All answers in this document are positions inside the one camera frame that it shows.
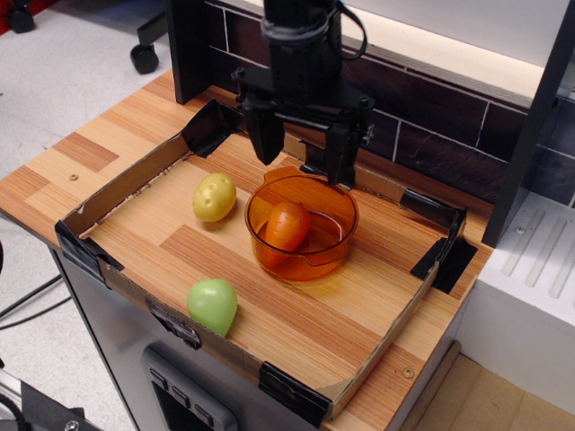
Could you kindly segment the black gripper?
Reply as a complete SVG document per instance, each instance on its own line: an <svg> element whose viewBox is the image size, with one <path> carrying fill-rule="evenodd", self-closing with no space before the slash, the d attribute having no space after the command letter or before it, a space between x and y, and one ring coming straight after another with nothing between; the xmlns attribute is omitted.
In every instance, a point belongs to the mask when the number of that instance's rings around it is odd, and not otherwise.
<svg viewBox="0 0 575 431"><path fill-rule="evenodd" d="M282 151L285 125L325 135L324 167L330 184L354 185L359 142L368 136L372 98L342 76L345 61L361 57L342 51L339 33L267 33L271 66L238 68L238 107L258 159L271 164Z"/></svg>

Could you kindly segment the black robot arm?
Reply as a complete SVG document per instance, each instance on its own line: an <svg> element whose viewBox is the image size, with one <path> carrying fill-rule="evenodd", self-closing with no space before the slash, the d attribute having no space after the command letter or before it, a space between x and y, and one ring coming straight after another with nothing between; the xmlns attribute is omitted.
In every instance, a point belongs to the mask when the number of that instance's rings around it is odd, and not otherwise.
<svg viewBox="0 0 575 431"><path fill-rule="evenodd" d="M345 62L360 58L342 50L341 18L358 17L340 1L267 1L261 33L270 51L270 68L238 68L233 73L244 129L258 159L273 162L282 151L285 126L323 134L305 149L305 172L351 189L355 161L373 135L375 102L341 75Z"/></svg>

